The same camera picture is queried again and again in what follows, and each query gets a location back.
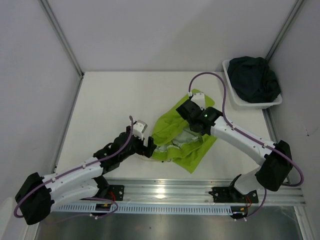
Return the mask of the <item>lime green shorts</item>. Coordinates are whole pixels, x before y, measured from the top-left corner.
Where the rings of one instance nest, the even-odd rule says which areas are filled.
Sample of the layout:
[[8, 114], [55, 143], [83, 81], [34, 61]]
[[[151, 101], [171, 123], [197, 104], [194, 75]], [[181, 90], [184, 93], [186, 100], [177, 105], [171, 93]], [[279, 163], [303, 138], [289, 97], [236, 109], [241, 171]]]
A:
[[156, 161], [172, 161], [192, 174], [217, 138], [190, 130], [189, 124], [176, 111], [188, 99], [182, 97], [155, 122], [151, 137], [157, 148], [152, 154]]

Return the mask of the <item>dark green shorts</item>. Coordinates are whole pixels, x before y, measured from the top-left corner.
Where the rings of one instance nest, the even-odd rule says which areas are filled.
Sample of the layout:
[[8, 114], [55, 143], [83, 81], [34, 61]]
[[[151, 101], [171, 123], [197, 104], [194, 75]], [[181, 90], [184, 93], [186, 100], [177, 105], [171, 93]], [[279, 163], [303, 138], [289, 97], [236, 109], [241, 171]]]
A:
[[271, 103], [281, 94], [278, 78], [263, 57], [233, 58], [227, 75], [236, 94], [245, 102]]

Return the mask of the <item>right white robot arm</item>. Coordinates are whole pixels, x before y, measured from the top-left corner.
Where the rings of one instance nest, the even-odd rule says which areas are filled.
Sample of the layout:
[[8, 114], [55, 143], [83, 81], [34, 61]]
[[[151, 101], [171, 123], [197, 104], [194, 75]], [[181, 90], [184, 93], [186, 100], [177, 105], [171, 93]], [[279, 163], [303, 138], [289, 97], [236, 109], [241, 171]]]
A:
[[286, 158], [291, 158], [291, 149], [287, 142], [278, 143], [264, 141], [257, 136], [243, 131], [237, 126], [227, 123], [223, 113], [213, 107], [201, 109], [190, 99], [176, 109], [177, 113], [187, 121], [191, 131], [221, 139], [252, 158], [259, 167], [233, 179], [228, 189], [228, 196], [239, 202], [246, 194], [267, 189], [272, 192], [279, 190], [293, 165]]

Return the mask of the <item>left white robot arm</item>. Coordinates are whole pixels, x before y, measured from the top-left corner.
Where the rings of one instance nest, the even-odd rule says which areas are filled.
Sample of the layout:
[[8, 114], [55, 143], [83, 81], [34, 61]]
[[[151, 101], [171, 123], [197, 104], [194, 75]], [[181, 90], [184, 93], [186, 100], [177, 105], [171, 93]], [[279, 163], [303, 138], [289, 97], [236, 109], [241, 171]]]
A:
[[30, 174], [15, 196], [17, 205], [13, 215], [33, 225], [60, 206], [78, 200], [107, 201], [108, 205], [116, 205], [116, 195], [104, 175], [132, 155], [146, 158], [153, 155], [157, 146], [151, 136], [147, 144], [144, 143], [146, 128], [146, 123], [134, 122], [113, 142], [74, 168], [44, 176], [38, 172]]

